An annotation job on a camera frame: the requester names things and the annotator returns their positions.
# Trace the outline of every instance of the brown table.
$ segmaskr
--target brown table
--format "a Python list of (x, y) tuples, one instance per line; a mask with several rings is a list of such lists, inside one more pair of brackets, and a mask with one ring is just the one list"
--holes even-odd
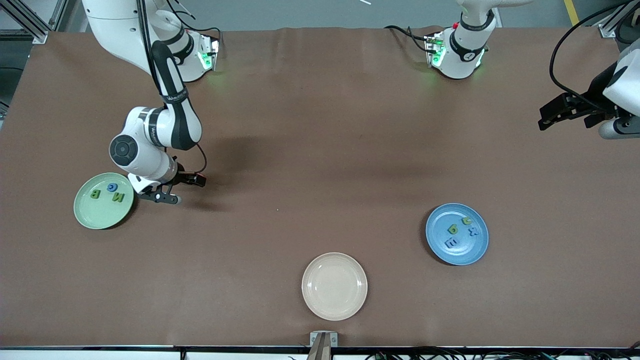
[[(0, 132), (3, 345), (629, 346), (640, 330), (640, 141), (579, 120), (540, 132), (560, 90), (565, 29), (498, 29), (472, 78), (425, 66), (375, 29), (225, 33), (219, 71), (189, 84), (209, 155), (183, 204), (139, 201), (122, 225), (73, 215), (90, 177), (119, 171), (108, 143), (151, 79), (91, 34), (52, 33)], [(557, 73), (584, 90), (617, 57), (580, 29)], [(198, 168), (198, 151), (177, 152)], [(486, 255), (447, 266), (424, 239), (429, 212), (472, 206)], [(300, 281), (325, 252), (364, 267), (358, 314), (327, 322)]]

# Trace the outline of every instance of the cable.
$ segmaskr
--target cable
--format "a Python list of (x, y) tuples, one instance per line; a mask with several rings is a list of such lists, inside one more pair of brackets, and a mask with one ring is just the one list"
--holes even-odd
[(627, 21), (627, 19), (634, 14), (634, 12), (640, 8), (640, 3), (637, 3), (631, 10), (629, 10), (629, 12), (625, 15), (624, 18), (622, 18), (620, 21), (618, 21), (618, 24), (616, 25), (616, 40), (621, 43), (621, 44), (627, 44), (627, 45), (631, 45), (634, 43), (635, 40), (627, 40), (625, 38), (623, 38), (620, 35), (620, 30), (622, 29), (622, 24)]
[(193, 20), (195, 20), (195, 19), (196, 19), (196, 17), (195, 17), (195, 16), (191, 15), (191, 14), (190, 14), (190, 13), (188, 13), (188, 12), (183, 12), (182, 10), (177, 10), (176, 12), (174, 12), (175, 16), (178, 16), (178, 14), (179, 14), (179, 13), (183, 13), (184, 15), (187, 15), (188, 17), (191, 17)]
[[(385, 28), (385, 29), (398, 30), (398, 31), (400, 31), (401, 33), (405, 34), (406, 36), (408, 36), (408, 37), (413, 37), (413, 38), (414, 38), (414, 39), (416, 39), (416, 40), (424, 40), (424, 37), (419, 37), (419, 36), (416, 36), (416, 35), (413, 35), (413, 34), (409, 34), (405, 29), (400, 28), (399, 26), (389, 25), (389, 26), (385, 26), (384, 28)], [(435, 33), (430, 33), (430, 34), (427, 34), (427, 35), (425, 35), (425, 36), (426, 36), (426, 37), (428, 37), (428, 36), (431, 36), (431, 35), (433, 35), (433, 34), (435, 34)]]
[(439, 33), (439, 31), (436, 31), (435, 33), (429, 33), (424, 35), (423, 37), (419, 37), (417, 35), (414, 35), (411, 31), (411, 27), (407, 27), (406, 31), (402, 28), (399, 28), (398, 26), (395, 25), (389, 25), (389, 26), (385, 26), (385, 29), (392, 29), (392, 30), (398, 30), (400, 31), (402, 34), (410, 37), (413, 40), (413, 43), (422, 51), (424, 51), (425, 53), (429, 53), (429, 54), (435, 54), (436, 51), (434, 50), (429, 50), (429, 49), (425, 49), (424, 47), (422, 47), (419, 43), (418, 40), (422, 40), (424, 41), (424, 37), (429, 37), (435, 33)]
[(413, 43), (418, 47), (418, 49), (424, 51), (425, 53), (429, 53), (429, 54), (435, 54), (436, 53), (435, 50), (426, 49), (426, 48), (420, 46), (420, 44), (418, 44), (418, 40), (415, 39), (415, 36), (411, 32), (411, 27), (407, 26), (406, 30), (409, 32), (409, 36), (411, 36), (411, 39), (413, 40)]
[(204, 165), (202, 165), (202, 168), (198, 171), (182, 171), (181, 174), (197, 175), (201, 174), (207, 168), (207, 155), (204, 153), (204, 150), (202, 150), (202, 146), (200, 146), (199, 143), (196, 143), (196, 146), (200, 149), (200, 154), (202, 154), (202, 158), (204, 159)]
[(158, 81), (156, 74), (156, 63), (153, 60), (151, 55), (151, 39), (149, 37), (149, 28), (147, 21), (147, 6), (144, 0), (137, 0), (136, 5), (138, 7), (138, 24), (140, 25), (140, 32), (142, 35), (143, 43), (145, 44), (145, 53), (147, 54), (147, 61), (149, 66), (149, 72), (151, 73), (151, 78), (154, 80), (154, 84), (159, 92), (162, 93), (162, 89), (160, 87), (160, 82)]
[(207, 29), (196, 29), (193, 26), (187, 24), (186, 22), (184, 22), (184, 20), (182, 20), (179, 16), (178, 13), (174, 8), (173, 5), (171, 5), (171, 0), (167, 0), (166, 2), (169, 5), (169, 8), (171, 9), (171, 11), (173, 12), (173, 14), (178, 18), (178, 20), (180, 20), (180, 22), (182, 23), (182, 25), (184, 25), (185, 28), (190, 29), (190, 30), (194, 30), (194, 31), (209, 31), (209, 30), (216, 30), (218, 32), (218, 38), (220, 38), (220, 41), (222, 41), (222, 31), (220, 31), (220, 29), (216, 28), (215, 26), (212, 28), (207, 28)]
[(551, 81), (554, 82), (554, 84), (556, 84), (557, 87), (561, 88), (562, 90), (568, 92), (569, 94), (572, 94), (573, 96), (577, 97), (578, 99), (586, 102), (587, 104), (593, 106), (594, 108), (607, 113), (607, 110), (605, 110), (604, 108), (602, 108), (599, 105), (596, 105), (595, 103), (591, 102), (590, 100), (588, 100), (587, 98), (585, 98), (584, 96), (578, 94), (577, 92), (573, 91), (572, 89), (568, 88), (567, 86), (564, 86), (562, 83), (560, 83), (560, 81), (558, 81), (558, 79), (556, 79), (556, 76), (554, 75), (554, 64), (556, 63), (556, 54), (558, 52), (558, 49), (560, 49), (560, 45), (562, 45), (562, 43), (566, 40), (566, 38), (569, 37), (569, 35), (571, 35), (571, 33), (573, 33), (577, 28), (579, 28), (580, 26), (582, 26), (585, 22), (593, 19), (594, 17), (601, 15), (605, 12), (608, 12), (610, 10), (613, 10), (619, 6), (622, 5), (626, 5), (631, 3), (634, 0), (626, 0), (623, 3), (620, 4), (616, 4), (616, 5), (612, 5), (612, 6), (608, 6), (607, 8), (604, 8), (598, 12), (592, 13), (591, 15), (585, 17), (584, 19), (582, 19), (580, 22), (578, 22), (576, 25), (574, 25), (571, 29), (569, 29), (569, 31), (567, 31), (562, 38), (560, 38), (560, 41), (558, 41), (556, 48), (554, 49), (553, 53), (551, 53), (551, 61), (549, 62), (549, 76), (551, 77)]

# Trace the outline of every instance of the metal frame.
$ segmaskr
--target metal frame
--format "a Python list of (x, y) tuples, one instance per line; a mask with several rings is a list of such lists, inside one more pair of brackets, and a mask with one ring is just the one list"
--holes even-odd
[(4, 101), (0, 101), (0, 121), (4, 120), (6, 116), (6, 112), (9, 111), (9, 106), (4, 103)]
[(62, 20), (62, 16), (65, 15), (67, 11), (67, 6), (69, 5), (69, 0), (58, 0), (55, 9), (53, 10), (53, 14), (51, 14), (51, 18), (49, 19), (49, 26), (57, 31), (60, 28), (60, 23)]
[(638, 3), (640, 3), (640, 0), (635, 0), (630, 2), (629, 4), (619, 6), (607, 17), (596, 22), (594, 26), (598, 26), (598, 30), (600, 30), (600, 36), (603, 38), (616, 37), (616, 25), (618, 25), (618, 23), (622, 21), (622, 19), (624, 19), (629, 14), (631, 9), (633, 9), (633, 7)]
[(0, 7), (33, 36), (34, 44), (44, 44), (47, 41), (51, 27), (21, 0), (0, 0)]

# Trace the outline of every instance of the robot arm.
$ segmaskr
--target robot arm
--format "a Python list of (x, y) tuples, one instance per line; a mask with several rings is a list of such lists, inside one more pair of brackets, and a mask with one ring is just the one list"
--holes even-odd
[[(162, 10), (167, 0), (145, 0), (150, 32), (171, 50), (184, 81), (199, 79), (212, 70), (218, 39), (184, 28), (180, 19)], [(151, 74), (142, 42), (136, 0), (83, 0), (84, 11), (95, 38), (114, 56)]]
[[(198, 173), (185, 172), (175, 157), (170, 157), (163, 149), (189, 150), (197, 145), (202, 136), (200, 120), (189, 101), (188, 90), (177, 65), (177, 62), (182, 64), (181, 70), (189, 72), (195, 69), (195, 62), (189, 63), (177, 56), (167, 45), (168, 42), (177, 44), (184, 41), (186, 49), (191, 48), (189, 51), (193, 52), (193, 43), (189, 45), (191, 35), (186, 35), (181, 26), (174, 29), (173, 39), (161, 40), (156, 29), (165, 25), (164, 37), (167, 37), (171, 36), (169, 30), (173, 25), (156, 21), (156, 26), (153, 26), (152, 20), (143, 16), (144, 13), (157, 17), (159, 11), (154, 0), (144, 0), (151, 5), (151, 11), (145, 3), (138, 3), (137, 0), (83, 1), (87, 14), (95, 16), (93, 21), (90, 20), (92, 27), (94, 24), (100, 27), (98, 32), (93, 29), (100, 44), (115, 56), (149, 73), (153, 71), (154, 81), (164, 102), (162, 108), (136, 107), (129, 112), (122, 132), (109, 145), (111, 159), (129, 173), (128, 178), (139, 197), (177, 204), (180, 198), (170, 193), (173, 185), (186, 183), (204, 186), (206, 182), (206, 178)], [(117, 19), (105, 19), (96, 13)], [(105, 29), (114, 33), (107, 34)], [(201, 61), (196, 60), (200, 70), (204, 69)], [(164, 186), (169, 187), (166, 192), (163, 191)]]
[(533, 0), (456, 0), (462, 6), (460, 23), (427, 40), (431, 66), (453, 79), (471, 75), (484, 54), (486, 41), (496, 26), (492, 8), (520, 6)]
[(587, 128), (600, 126), (605, 139), (640, 138), (640, 40), (626, 48), (618, 61), (596, 76), (581, 96), (563, 93), (540, 108), (540, 130), (563, 120), (584, 118)]

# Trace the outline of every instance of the black cable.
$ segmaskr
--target black cable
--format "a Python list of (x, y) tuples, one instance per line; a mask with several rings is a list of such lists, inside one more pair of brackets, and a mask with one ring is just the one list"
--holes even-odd
[(399, 30), (402, 34), (404, 34), (404, 35), (406, 35), (406, 36), (410, 37), (410, 38), (413, 40), (413, 43), (414, 43), (414, 44), (415, 44), (415, 45), (416, 45), (420, 50), (424, 51), (425, 53), (429, 53), (429, 54), (435, 54), (435, 53), (436, 53), (436, 51), (435, 51), (435, 50), (426, 49), (426, 48), (422, 47), (422, 46), (418, 43), (418, 40), (422, 40), (422, 41), (424, 41), (424, 37), (431, 36), (431, 35), (433, 35), (433, 34), (435, 34), (435, 33), (430, 33), (430, 34), (426, 34), (426, 35), (424, 35), (423, 37), (419, 37), (419, 36), (417, 36), (417, 35), (414, 35), (414, 34), (413, 34), (413, 32), (411, 31), (411, 27), (407, 27), (407, 29), (406, 29), (406, 31), (405, 31), (405, 30), (403, 30), (403, 29), (401, 29), (401, 28), (398, 28), (398, 27), (397, 27), (397, 26), (395, 26), (395, 25), (389, 25), (389, 26), (385, 26), (385, 29)]
[(184, 15), (187, 15), (188, 17), (191, 17), (193, 20), (195, 20), (195, 19), (196, 19), (196, 17), (195, 17), (195, 16), (191, 15), (191, 14), (190, 14), (190, 13), (188, 13), (188, 12), (183, 12), (182, 10), (177, 10), (176, 12), (174, 12), (175, 16), (178, 16), (178, 14), (179, 14), (179, 13), (183, 13)]
[(144, 0), (137, 0), (136, 5), (138, 7), (138, 24), (140, 25), (140, 33), (142, 35), (143, 43), (145, 44), (145, 53), (147, 54), (147, 61), (149, 66), (149, 72), (151, 73), (151, 78), (154, 80), (154, 84), (159, 92), (162, 93), (162, 89), (160, 87), (160, 82), (158, 81), (156, 74), (156, 63), (153, 60), (151, 54), (151, 39), (149, 37), (149, 29), (147, 27), (147, 6)]
[(484, 360), (489, 355), (500, 355), (502, 357), (497, 360), (540, 360), (535, 355), (525, 355), (521, 352), (505, 352), (505, 351), (492, 351), (480, 356), (481, 360)]
[(618, 21), (618, 24), (616, 25), (616, 40), (621, 43), (621, 44), (627, 44), (627, 45), (631, 45), (634, 43), (635, 40), (627, 40), (625, 38), (623, 38), (620, 35), (620, 30), (622, 29), (622, 24), (627, 21), (627, 19), (634, 14), (634, 12), (640, 8), (640, 3), (636, 4), (627, 14), (624, 18), (622, 18), (620, 21)]
[[(417, 35), (409, 34), (405, 29), (400, 28), (399, 26), (389, 25), (389, 26), (385, 26), (384, 28), (385, 28), (385, 29), (398, 30), (398, 31), (400, 31), (401, 33), (405, 34), (406, 36), (408, 36), (408, 37), (413, 37), (413, 38), (414, 38), (414, 39), (416, 39), (416, 40), (424, 40), (424, 37), (419, 37), (419, 36), (417, 36)], [(431, 35), (433, 35), (433, 34), (435, 34), (435, 33), (430, 33), (430, 34), (427, 34), (427, 35), (425, 35), (425, 36), (426, 36), (426, 37), (428, 37), (428, 36), (431, 36)]]
[(202, 150), (202, 146), (200, 146), (199, 143), (196, 143), (196, 146), (200, 149), (200, 154), (202, 154), (202, 158), (204, 159), (204, 165), (202, 165), (202, 168), (198, 171), (184, 171), (182, 172), (183, 174), (201, 174), (207, 168), (207, 155), (204, 153), (204, 150)]
[(408, 26), (406, 28), (406, 30), (409, 32), (409, 35), (411, 36), (411, 39), (413, 40), (413, 43), (418, 47), (418, 49), (424, 51), (425, 53), (436, 54), (435, 50), (426, 49), (426, 48), (422, 47), (420, 44), (418, 44), (418, 40), (415, 39), (415, 36), (411, 32), (411, 27)]
[(557, 359), (558, 357), (561, 357), (562, 355), (564, 355), (565, 352), (569, 351), (569, 349), (564, 349), (560, 354), (554, 356), (554, 359)]
[(619, 3), (616, 5), (612, 5), (612, 6), (608, 6), (600, 11), (597, 11), (595, 13), (592, 13), (591, 15), (585, 17), (584, 19), (582, 19), (580, 22), (578, 22), (576, 25), (574, 25), (571, 29), (569, 29), (569, 31), (567, 31), (562, 38), (560, 38), (560, 41), (558, 41), (556, 48), (554, 49), (553, 53), (551, 53), (551, 61), (549, 62), (549, 76), (551, 77), (551, 81), (554, 82), (554, 84), (556, 84), (557, 87), (561, 88), (562, 90), (568, 92), (569, 94), (572, 94), (573, 96), (577, 97), (578, 99), (586, 102), (587, 104), (593, 106), (594, 108), (606, 113), (607, 110), (605, 110), (604, 108), (602, 108), (599, 105), (596, 105), (595, 103), (593, 103), (592, 101), (590, 101), (589, 99), (585, 98), (584, 96), (578, 94), (577, 92), (573, 91), (572, 89), (568, 88), (567, 86), (564, 86), (562, 83), (560, 83), (560, 81), (558, 81), (558, 79), (556, 79), (556, 75), (554, 75), (554, 64), (556, 63), (556, 54), (558, 52), (558, 49), (560, 48), (560, 45), (562, 45), (562, 43), (566, 40), (566, 38), (569, 37), (569, 35), (571, 35), (571, 33), (573, 33), (577, 28), (579, 28), (580, 26), (582, 26), (585, 22), (593, 19), (594, 17), (601, 15), (605, 12), (608, 12), (610, 10), (613, 10), (619, 6), (622, 5), (626, 5), (631, 3), (634, 0), (626, 0), (623, 3)]
[(184, 25), (185, 28), (190, 29), (190, 30), (194, 30), (194, 31), (209, 31), (209, 30), (216, 30), (218, 32), (218, 38), (220, 38), (220, 41), (222, 41), (222, 31), (220, 31), (220, 29), (216, 28), (215, 26), (212, 28), (207, 28), (207, 29), (196, 29), (193, 26), (187, 24), (186, 22), (184, 22), (184, 20), (182, 20), (179, 16), (178, 16), (178, 12), (173, 8), (173, 5), (171, 5), (171, 0), (167, 0), (166, 2), (169, 5), (169, 8), (171, 9), (171, 11), (173, 12), (173, 14), (175, 14), (175, 16), (178, 18), (178, 20), (180, 20), (180, 22), (182, 23), (182, 25)]

